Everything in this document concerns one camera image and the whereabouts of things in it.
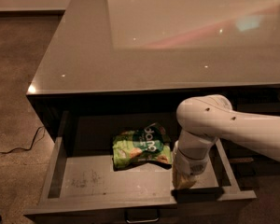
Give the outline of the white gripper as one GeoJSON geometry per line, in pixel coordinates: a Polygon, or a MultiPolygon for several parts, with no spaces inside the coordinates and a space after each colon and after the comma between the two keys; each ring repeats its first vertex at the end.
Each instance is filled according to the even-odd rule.
{"type": "Polygon", "coordinates": [[[197,181],[195,175],[202,174],[209,161],[208,156],[202,160],[187,157],[180,151],[178,142],[175,142],[173,159],[173,185],[175,189],[190,189],[197,181]]]}

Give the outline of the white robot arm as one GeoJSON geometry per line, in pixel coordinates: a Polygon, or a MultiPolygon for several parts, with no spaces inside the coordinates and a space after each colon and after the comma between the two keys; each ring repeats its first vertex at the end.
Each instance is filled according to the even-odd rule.
{"type": "Polygon", "coordinates": [[[174,147],[173,185],[188,189],[204,172],[211,147],[232,141],[280,162],[280,117],[237,112],[222,95],[191,97],[176,110],[181,132],[174,147]]]}

